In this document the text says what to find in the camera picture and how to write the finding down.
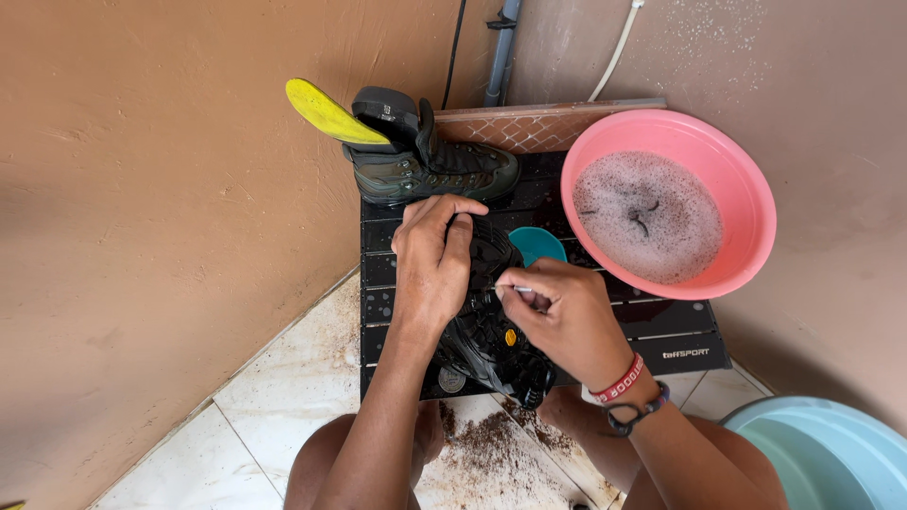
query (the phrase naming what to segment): bracelet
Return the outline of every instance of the bracelet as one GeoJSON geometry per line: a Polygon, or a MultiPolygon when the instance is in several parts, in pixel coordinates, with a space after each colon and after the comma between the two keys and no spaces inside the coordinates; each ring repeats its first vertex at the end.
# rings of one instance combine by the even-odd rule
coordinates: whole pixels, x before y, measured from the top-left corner
{"type": "Polygon", "coordinates": [[[658,396],[655,398],[655,400],[652,400],[651,402],[647,403],[644,406],[646,412],[643,412],[641,409],[639,409],[639,407],[636,407],[636,405],[634,405],[634,404],[612,404],[610,406],[603,406],[601,409],[608,415],[608,423],[611,425],[611,428],[613,428],[614,430],[617,430],[617,434],[606,434],[603,432],[599,432],[599,434],[602,436],[610,436],[610,437],[627,437],[630,435],[631,432],[633,432],[633,426],[635,426],[637,423],[639,423],[642,420],[642,418],[647,417],[648,415],[654,413],[655,411],[658,411],[659,409],[662,408],[662,406],[664,406],[666,403],[668,403],[668,399],[671,396],[670,388],[668,387],[667,384],[665,384],[661,381],[655,381],[655,382],[657,382],[658,387],[661,388],[661,393],[658,394],[658,396]],[[617,409],[620,407],[632,407],[633,409],[636,409],[636,413],[637,413],[636,417],[631,419],[627,423],[620,423],[611,414],[612,409],[617,409]]]}
{"type": "Polygon", "coordinates": [[[633,386],[633,383],[636,382],[636,379],[639,378],[639,372],[642,371],[642,366],[642,356],[640,356],[638,352],[634,353],[633,362],[630,363],[629,370],[627,370],[627,373],[624,374],[622,378],[618,379],[618,382],[611,385],[611,387],[606,387],[595,393],[590,392],[586,385],[582,385],[582,399],[600,406],[609,400],[620,397],[626,393],[627,390],[633,386]]]}

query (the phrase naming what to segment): dark green hiking boot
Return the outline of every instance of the dark green hiking boot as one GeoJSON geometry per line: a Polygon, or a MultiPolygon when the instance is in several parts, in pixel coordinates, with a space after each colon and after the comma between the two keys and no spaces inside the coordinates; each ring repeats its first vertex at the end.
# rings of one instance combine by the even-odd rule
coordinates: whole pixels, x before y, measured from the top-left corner
{"type": "Polygon", "coordinates": [[[396,205],[442,193],[489,201],[513,190],[520,165],[512,154],[481,143],[445,142],[437,136],[432,105],[422,99],[419,110],[417,123],[413,100],[391,89],[366,87],[356,95],[353,114],[394,146],[376,152],[344,144],[365,201],[396,205]]]}

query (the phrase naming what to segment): hand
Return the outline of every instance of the hand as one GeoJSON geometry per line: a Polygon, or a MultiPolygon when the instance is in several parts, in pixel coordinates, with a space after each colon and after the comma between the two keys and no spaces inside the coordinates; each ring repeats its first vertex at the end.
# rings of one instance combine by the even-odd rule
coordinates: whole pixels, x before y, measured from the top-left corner
{"type": "Polygon", "coordinates": [[[633,351],[595,271],[543,257],[525,270],[506,270],[496,285],[507,317],[590,391],[610,387],[629,369],[633,351]]]}
{"type": "Polygon", "coordinates": [[[473,218],[469,213],[484,215],[488,208],[456,195],[435,195],[408,205],[391,242],[391,250],[397,255],[391,328],[413,333],[399,337],[421,342],[408,347],[426,356],[426,362],[434,353],[444,326],[466,299],[469,245],[473,240],[473,218]],[[454,215],[448,230],[447,223],[454,215]]]}

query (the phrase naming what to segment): black cable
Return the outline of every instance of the black cable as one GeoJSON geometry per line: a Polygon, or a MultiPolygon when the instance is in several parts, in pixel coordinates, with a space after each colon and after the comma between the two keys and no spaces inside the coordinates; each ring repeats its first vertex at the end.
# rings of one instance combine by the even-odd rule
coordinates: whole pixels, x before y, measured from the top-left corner
{"type": "Polygon", "coordinates": [[[463,11],[466,10],[466,0],[460,1],[460,15],[456,18],[456,32],[453,33],[453,49],[451,50],[451,66],[447,70],[447,85],[444,86],[444,100],[441,109],[447,109],[447,95],[451,92],[451,78],[454,77],[454,59],[456,58],[456,44],[460,41],[460,27],[463,26],[463,11]]]}

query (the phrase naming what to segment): white tile floor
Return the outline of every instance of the white tile floor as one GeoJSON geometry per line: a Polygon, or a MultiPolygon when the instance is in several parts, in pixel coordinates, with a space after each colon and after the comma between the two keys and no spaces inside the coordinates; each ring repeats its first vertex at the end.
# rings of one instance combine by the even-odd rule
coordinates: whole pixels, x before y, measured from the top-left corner
{"type": "MultiPolygon", "coordinates": [[[[91,508],[279,509],[299,447],[330,419],[358,409],[358,331],[355,274],[91,508]]],[[[659,379],[681,410],[713,420],[770,395],[737,366],[659,379]]],[[[423,508],[620,509],[623,495],[582,449],[537,418],[512,413],[500,396],[445,402],[456,436],[425,467],[415,491],[423,508]],[[477,451],[477,437],[493,447],[477,451]]]]}

